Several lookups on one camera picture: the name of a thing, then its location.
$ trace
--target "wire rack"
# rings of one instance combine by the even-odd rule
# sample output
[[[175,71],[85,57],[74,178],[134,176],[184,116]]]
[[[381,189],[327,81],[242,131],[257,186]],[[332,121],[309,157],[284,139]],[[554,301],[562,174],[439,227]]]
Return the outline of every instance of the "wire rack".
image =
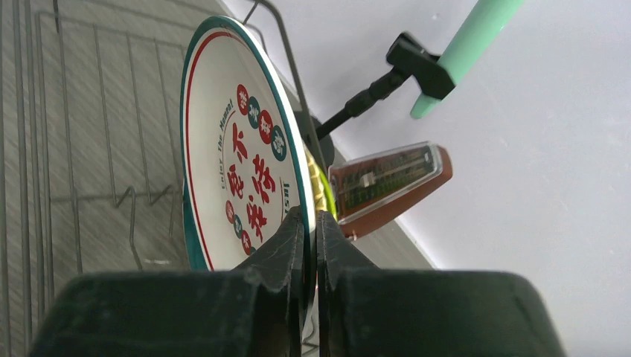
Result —
[[[162,1],[179,9],[197,12],[204,17],[220,14],[182,0]],[[10,18],[13,20],[17,170],[14,170],[13,162],[8,161],[5,156],[5,140],[12,137],[5,128],[12,126],[13,122],[4,120],[4,110],[1,107],[5,102],[2,89],[7,85],[5,82],[10,81],[5,81],[5,77],[9,77],[5,75],[10,72],[4,72],[3,58],[0,61],[0,75],[4,84],[0,85],[0,356],[23,356],[28,351],[33,328],[43,319],[46,309],[54,301],[55,292],[67,280],[62,279],[60,283],[60,276],[104,269],[124,270],[134,266],[140,270],[154,269],[161,262],[167,262],[155,259],[159,257],[160,251],[171,251],[170,258],[175,256],[174,259],[179,260],[179,266],[167,268],[186,268],[188,265],[183,247],[182,213],[178,209],[182,204],[182,163],[177,124],[179,88],[168,85],[179,85],[177,77],[181,76],[186,43],[176,40],[176,36],[159,39],[124,29],[126,27],[120,24],[105,25],[81,16],[67,16],[63,11],[64,5],[81,7],[86,4],[124,16],[128,25],[138,27],[151,23],[152,26],[166,28],[166,33],[179,31],[184,39],[190,39],[196,29],[196,26],[190,24],[104,0],[50,0],[47,6],[52,7],[52,11],[46,10],[46,6],[44,9],[33,10],[31,0],[12,1]],[[263,34],[256,27],[247,24],[258,5],[267,8],[278,23],[301,111],[308,113],[307,101],[278,10],[268,1],[256,1],[243,23],[259,36],[266,48]],[[3,1],[0,0],[2,39],[7,32],[2,14],[4,8]],[[2,39],[0,49],[4,49]],[[93,61],[81,63],[76,53],[78,50],[71,51],[69,48],[86,41],[91,43],[88,47],[92,48],[92,54],[88,57]],[[126,56],[110,58],[110,48],[114,45],[126,47]],[[181,59],[174,61],[175,54]],[[78,68],[83,68],[82,73],[92,74],[93,86],[86,84],[87,79],[85,83],[83,78],[77,80]],[[126,73],[129,77],[129,88],[112,88],[111,77],[114,71]],[[148,71],[153,73],[153,81],[148,79],[151,77],[145,73]],[[24,77],[27,81],[26,91]],[[93,97],[97,99],[79,103],[82,102],[82,91],[93,91]],[[123,103],[125,99],[130,100],[130,103]],[[72,112],[77,106],[85,106],[91,113],[90,118],[76,118]],[[77,125],[78,120],[81,120],[82,125]],[[86,126],[83,125],[84,121],[100,127],[100,131],[79,130],[78,128]],[[310,151],[323,166],[322,153],[318,141],[315,140],[315,129],[311,121],[307,121],[307,129],[303,133],[305,141],[314,143]],[[156,134],[155,128],[161,128],[160,135]],[[129,156],[126,155],[129,151],[139,152],[139,160],[121,160]],[[162,161],[170,161],[169,164],[155,164],[160,161],[156,158],[164,156],[169,159]],[[79,169],[88,161],[99,161],[95,167],[102,167],[102,170],[92,173],[89,179],[78,181],[77,174],[81,171]],[[156,171],[169,173],[155,179],[152,172]],[[7,172],[18,178],[15,194],[13,188],[7,186]],[[103,187],[109,187],[109,192],[103,190]],[[102,211],[95,210],[95,207],[108,207],[114,213],[110,216],[98,216],[98,212]],[[14,213],[17,211],[19,230],[8,230],[7,214],[16,216]],[[149,219],[142,223],[138,221],[141,211],[158,213],[152,213],[153,221]],[[158,220],[164,221],[164,227],[155,224],[156,217],[161,217]],[[119,234],[123,228],[126,233]],[[144,244],[138,245],[141,231]],[[100,234],[124,236],[131,251],[133,266],[129,266],[122,258],[119,260],[119,257],[129,256],[129,252],[123,249],[100,260],[95,259],[94,255],[102,248]],[[155,236],[166,239],[158,241],[154,239]],[[19,245],[19,250],[11,251],[11,243]],[[151,254],[139,253],[148,252],[151,245],[160,247]],[[21,260],[19,275],[16,268],[10,268],[9,264],[16,260]],[[68,260],[75,261],[74,272],[64,271],[68,268],[59,264],[60,261]],[[14,310],[18,307],[21,309],[21,319],[15,316]],[[314,327],[315,325],[312,326],[312,333],[308,338],[314,335]],[[313,344],[307,345],[312,347],[308,353],[317,348]]]

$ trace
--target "white plate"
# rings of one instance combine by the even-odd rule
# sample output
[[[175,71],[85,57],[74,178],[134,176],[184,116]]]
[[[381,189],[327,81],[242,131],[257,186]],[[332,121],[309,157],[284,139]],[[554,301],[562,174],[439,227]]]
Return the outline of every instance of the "white plate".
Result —
[[[183,211],[191,267],[235,267],[297,205],[305,254],[311,254],[316,219],[307,160],[261,46],[235,20],[211,17],[193,35],[183,73]]]

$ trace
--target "mint green pole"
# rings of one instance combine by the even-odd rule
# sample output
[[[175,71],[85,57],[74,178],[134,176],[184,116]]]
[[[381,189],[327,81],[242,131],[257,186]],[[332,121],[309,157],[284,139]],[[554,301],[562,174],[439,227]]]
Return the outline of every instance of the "mint green pole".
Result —
[[[522,2],[524,0],[478,0],[438,60],[454,83],[458,84],[462,80]],[[420,119],[438,102],[438,99],[421,94],[410,115]]]

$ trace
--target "wall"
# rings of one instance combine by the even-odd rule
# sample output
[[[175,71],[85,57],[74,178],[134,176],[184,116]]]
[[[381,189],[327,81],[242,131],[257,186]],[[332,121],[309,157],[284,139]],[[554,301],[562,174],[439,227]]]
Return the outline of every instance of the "wall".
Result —
[[[227,0],[242,19],[249,1]],[[474,1],[277,0],[319,118],[385,73],[402,30],[442,51]],[[278,29],[252,18],[290,77]],[[525,2],[457,89],[412,120],[409,81],[334,133],[355,158],[423,140],[454,178],[400,217],[438,268],[525,275],[570,356],[631,356],[631,2]]]

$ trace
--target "plate rim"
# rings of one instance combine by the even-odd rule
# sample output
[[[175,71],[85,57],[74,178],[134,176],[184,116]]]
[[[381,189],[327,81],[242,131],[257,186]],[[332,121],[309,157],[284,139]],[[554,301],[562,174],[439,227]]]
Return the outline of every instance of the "plate rim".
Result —
[[[248,47],[248,49],[256,58],[261,70],[263,71],[263,74],[265,75],[270,90],[272,91],[274,100],[281,114],[281,121],[285,129],[287,140],[289,142],[289,151],[291,153],[291,159],[294,166],[294,174],[296,177],[296,183],[298,185],[297,190],[300,199],[300,207],[303,220],[302,223],[305,228],[304,239],[305,242],[310,243],[305,244],[305,256],[309,256],[311,255],[311,252],[313,252],[313,249],[315,249],[313,232],[316,229],[316,215],[313,205],[305,205],[303,204],[303,202],[308,202],[307,198],[313,200],[313,193],[310,192],[311,185],[309,181],[309,169],[307,166],[307,158],[305,156],[304,148],[302,145],[302,138],[299,135],[298,125],[295,122],[295,119],[292,122],[288,118],[289,115],[293,116],[293,111],[291,110],[289,99],[286,96],[283,84],[280,80],[280,77],[276,73],[272,62],[269,60],[261,46],[255,40],[253,40],[254,37],[245,27],[243,27],[236,20],[231,19],[227,16],[211,16],[204,20],[198,26],[189,42],[184,59],[184,66],[182,69],[182,85],[180,88],[180,147],[182,148],[182,171],[184,176],[182,190],[182,220],[189,265],[193,270],[214,270],[211,262],[211,252],[208,252],[208,262],[206,261],[206,256],[202,248],[202,239],[200,236],[201,228],[196,223],[196,219],[194,216],[193,197],[190,194],[190,189],[188,187],[188,181],[190,178],[188,175],[188,166],[185,154],[185,144],[187,140],[185,137],[184,127],[186,107],[184,96],[186,92],[185,89],[187,78],[189,75],[191,59],[193,58],[193,52],[199,44],[199,41],[205,37],[205,34],[216,28],[228,28],[229,30],[232,30],[236,35],[238,35],[239,39],[244,42],[244,44]],[[296,145],[295,136],[297,136],[297,139],[299,140],[298,145]]]

